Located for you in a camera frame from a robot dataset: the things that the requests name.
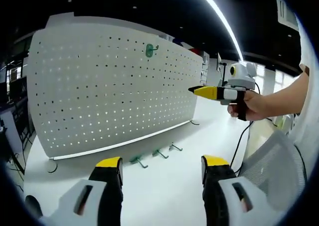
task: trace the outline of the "floor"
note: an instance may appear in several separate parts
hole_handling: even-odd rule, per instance
[[[261,146],[269,138],[269,136],[274,132],[275,129],[276,127],[270,121],[266,119],[254,122],[252,126],[250,127],[250,135],[249,135],[249,140],[248,140],[247,148],[245,152],[245,158],[248,158],[250,155],[252,155],[258,149],[258,147],[256,146]],[[35,136],[36,136],[36,133],[34,132],[33,135],[29,138],[29,140],[26,139],[25,141],[26,147],[24,150],[24,156],[26,161],[31,149],[31,142],[34,141]],[[20,162],[21,166],[24,168],[25,162],[23,159],[23,155],[22,154],[17,155],[17,159]],[[23,190],[24,176],[17,170],[12,170],[12,169],[16,169],[13,162],[9,162],[7,166],[8,166],[9,175],[11,176],[14,183],[16,184],[16,187],[18,191],[21,193],[21,196],[23,196],[22,190]]]

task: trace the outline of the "white pegboard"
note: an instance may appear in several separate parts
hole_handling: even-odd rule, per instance
[[[153,57],[146,45],[159,46]],[[49,157],[132,140],[192,119],[202,58],[155,35],[104,24],[36,32],[27,87]]]

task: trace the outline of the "white table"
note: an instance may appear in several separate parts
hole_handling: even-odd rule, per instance
[[[53,174],[46,172],[48,157],[38,137],[35,138],[27,160],[24,194],[35,196],[44,215],[58,207],[58,200],[79,179],[88,179],[94,166],[102,159],[121,156],[123,165],[123,194],[121,222],[124,226],[204,226],[206,215],[202,200],[201,156],[223,157],[229,163],[240,134],[249,124],[231,118],[226,106],[204,98],[197,99],[194,115],[200,125],[186,125],[151,138],[111,150],[58,160]],[[247,145],[248,131],[241,140],[234,169],[241,165]],[[183,151],[168,150],[174,142]],[[152,150],[163,147],[161,156],[152,157]],[[142,152],[149,165],[143,169],[129,159]]]

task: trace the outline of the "green hook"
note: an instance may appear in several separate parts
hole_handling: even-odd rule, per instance
[[[154,46],[149,43],[148,45],[146,45],[145,54],[148,58],[151,58],[153,56],[153,51],[156,51],[158,49],[159,49],[159,46],[156,46],[156,48],[154,48]]]

